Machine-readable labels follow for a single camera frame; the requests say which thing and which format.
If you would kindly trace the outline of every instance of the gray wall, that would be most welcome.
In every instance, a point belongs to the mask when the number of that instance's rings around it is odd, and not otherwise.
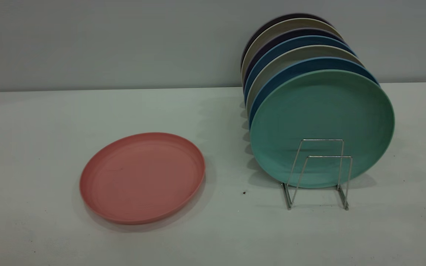
[[[264,22],[330,21],[380,82],[426,81],[423,0],[0,0],[0,91],[239,86]]]

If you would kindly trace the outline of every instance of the tabletop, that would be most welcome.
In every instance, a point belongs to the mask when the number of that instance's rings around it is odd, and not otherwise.
[[[331,189],[287,210],[252,155],[241,88],[0,92],[0,266],[426,266],[426,83],[382,87],[395,134],[350,182],[348,211]],[[143,132],[191,140],[206,178],[167,219],[112,224],[85,207],[80,174]]]

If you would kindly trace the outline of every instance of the teal plate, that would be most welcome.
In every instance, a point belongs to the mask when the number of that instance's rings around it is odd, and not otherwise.
[[[350,71],[325,69],[295,77],[267,96],[252,121],[251,147],[269,175],[287,182],[302,139],[343,139],[353,157],[351,178],[384,154],[394,132],[392,104],[379,85]],[[339,155],[341,143],[305,142],[290,185],[296,185],[307,155]],[[341,182],[348,177],[343,160]],[[331,187],[338,182],[339,160],[313,158],[300,187]]]

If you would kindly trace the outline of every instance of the matte plastic plate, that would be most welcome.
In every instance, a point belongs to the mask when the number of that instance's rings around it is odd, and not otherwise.
[[[249,115],[249,125],[251,126],[254,115],[262,104],[264,99],[272,93],[277,87],[281,86],[284,82],[297,77],[307,72],[323,69],[341,69],[346,71],[352,71],[360,74],[368,79],[372,80],[379,86],[377,80],[372,74],[367,71],[364,67],[350,60],[338,58],[338,57],[315,57],[312,59],[306,59],[295,63],[279,73],[275,74],[267,83],[262,86],[259,91],[255,89],[250,90],[247,96],[246,112]]]
[[[269,27],[264,32],[262,32],[252,42],[249,49],[247,49],[247,52],[244,55],[244,60],[241,66],[242,80],[244,80],[246,68],[251,62],[252,57],[264,44],[274,39],[275,37],[281,35],[282,33],[285,33],[294,29],[300,29],[300,28],[317,28],[317,29],[326,30],[343,39],[343,37],[341,37],[341,35],[336,31],[335,28],[331,27],[329,24],[325,22],[314,20],[312,18],[293,18],[292,20],[284,20],[282,22],[279,22]]]
[[[391,102],[375,82],[349,71],[313,71],[282,84],[262,103],[251,126],[251,147],[269,175],[287,182],[302,139],[343,139],[357,177],[383,155],[394,132]],[[290,184],[296,185],[307,155],[339,155],[341,143],[302,145]],[[349,160],[343,159],[341,183]],[[300,187],[331,187],[338,181],[339,160],[310,159]]]
[[[308,45],[329,45],[332,47],[338,47],[356,56],[356,54],[344,42],[338,41],[330,37],[325,37],[321,35],[311,35],[311,36],[300,36],[300,37],[294,37],[292,39],[287,39],[286,41],[280,42],[276,46],[262,53],[262,56],[257,60],[256,60],[256,56],[259,56],[259,54],[254,55],[254,59],[251,61],[246,71],[246,75],[245,75],[246,80],[243,82],[244,94],[247,94],[247,92],[249,92],[251,84],[254,81],[254,79],[257,77],[259,72],[262,71],[262,69],[267,64],[269,64],[272,60],[276,59],[277,57],[281,56],[282,54],[290,50],[294,50],[296,48],[304,47]]]
[[[190,141],[168,133],[129,136],[102,148],[85,166],[86,205],[119,224],[146,224],[181,209],[201,185],[205,162]]]
[[[305,47],[299,47],[285,52],[262,68],[250,86],[251,91],[254,91],[254,94],[257,94],[257,92],[262,88],[262,86],[265,85],[267,81],[269,81],[275,74],[279,73],[290,65],[305,59],[327,56],[350,60],[363,66],[362,62],[355,55],[338,47],[332,47],[330,45],[308,45]],[[254,100],[254,98],[248,97],[250,88],[245,86],[244,89],[245,104],[247,104],[248,100]]]
[[[254,42],[254,40],[262,33],[262,32],[264,32],[265,30],[267,30],[269,27],[271,27],[271,26],[273,26],[273,25],[275,25],[275,24],[277,24],[277,23],[279,23],[279,22],[282,22],[282,21],[284,21],[284,20],[291,20],[291,19],[293,19],[293,18],[299,18],[299,17],[303,17],[303,18],[312,18],[312,19],[314,19],[314,20],[319,20],[319,21],[322,21],[322,22],[325,22],[326,24],[328,24],[328,25],[330,25],[330,26],[333,26],[333,25],[331,25],[331,23],[330,22],[328,22],[328,21],[326,21],[326,20],[324,20],[323,18],[321,18],[321,17],[318,17],[318,16],[316,16],[316,15],[312,15],[312,14],[307,14],[307,13],[292,13],[292,14],[287,14],[287,15],[283,15],[283,16],[280,16],[280,17],[276,17],[276,18],[274,18],[273,20],[271,20],[271,21],[269,21],[269,22],[267,22],[266,24],[264,24],[264,25],[262,25],[262,27],[260,27],[256,32],[254,32],[254,34],[251,36],[251,38],[249,39],[249,41],[247,41],[247,44],[246,44],[246,46],[244,47],[244,50],[243,50],[243,53],[242,53],[242,56],[241,56],[241,64],[242,64],[242,62],[243,62],[243,59],[244,59],[244,55],[246,54],[246,51],[247,51],[247,49],[249,49],[249,47],[251,46],[251,44],[252,44],[252,42]]]

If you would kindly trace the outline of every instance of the dark blue plate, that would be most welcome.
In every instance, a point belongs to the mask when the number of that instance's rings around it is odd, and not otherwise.
[[[287,15],[283,15],[281,17],[274,18],[273,20],[271,20],[271,21],[267,22],[266,24],[262,25],[262,27],[260,27],[256,32],[254,32],[254,34],[251,36],[251,38],[249,39],[249,41],[247,41],[246,47],[244,47],[243,54],[241,56],[241,65],[242,65],[242,62],[244,60],[244,56],[246,55],[247,49],[249,49],[249,47],[251,46],[252,42],[254,42],[254,40],[259,35],[261,35],[262,32],[264,32],[268,28],[270,28],[273,25],[275,25],[275,24],[277,24],[279,22],[282,22],[284,20],[292,20],[293,18],[300,18],[300,17],[303,17],[303,18],[312,18],[314,20],[319,20],[321,22],[325,22],[326,24],[328,24],[330,26],[333,26],[333,25],[331,25],[330,22],[322,19],[321,17],[318,17],[316,15],[306,14],[306,13],[287,14]]]
[[[350,60],[338,57],[315,57],[312,59],[303,60],[277,73],[261,88],[252,103],[252,108],[249,113],[249,127],[251,128],[252,120],[254,119],[254,115],[256,114],[257,109],[262,104],[264,99],[266,99],[266,97],[274,91],[274,89],[284,84],[286,81],[293,79],[294,77],[297,77],[301,74],[322,69],[341,69],[354,72],[372,80],[374,83],[379,85],[377,80],[374,78],[374,76],[372,76],[372,74],[369,73],[369,71]]]
[[[254,79],[257,77],[259,72],[265,66],[267,66],[267,64],[269,64],[270,62],[272,62],[272,60],[276,59],[280,55],[290,50],[293,50],[299,47],[304,47],[307,45],[315,45],[315,44],[330,45],[333,47],[338,47],[355,55],[355,53],[343,42],[340,42],[338,40],[325,37],[325,36],[319,36],[319,35],[301,36],[301,37],[296,37],[296,38],[281,42],[280,44],[276,45],[275,47],[267,51],[257,61],[254,67],[250,69],[250,73],[247,76],[246,82],[244,83],[244,102],[246,102],[247,94],[249,93],[249,89],[251,88],[252,82],[254,82]]]
[[[247,76],[249,75],[252,68],[257,63],[257,61],[259,61],[259,59],[264,54],[266,54],[270,49],[274,48],[276,45],[280,44],[281,42],[285,42],[287,40],[290,40],[290,39],[293,39],[293,38],[296,38],[296,37],[307,36],[307,35],[324,36],[324,37],[332,38],[332,39],[335,39],[337,41],[340,41],[340,42],[346,44],[345,41],[343,41],[343,39],[341,39],[340,37],[336,36],[335,34],[329,32],[329,31],[323,30],[323,29],[301,28],[301,29],[294,29],[294,30],[291,30],[291,31],[288,31],[288,32],[284,32],[281,35],[275,37],[274,39],[272,39],[269,42],[267,42],[266,44],[264,44],[252,56],[252,59],[251,59],[249,65],[247,65],[247,67],[246,67],[246,69],[243,73],[243,76],[241,76],[242,84],[244,84],[246,82]]]

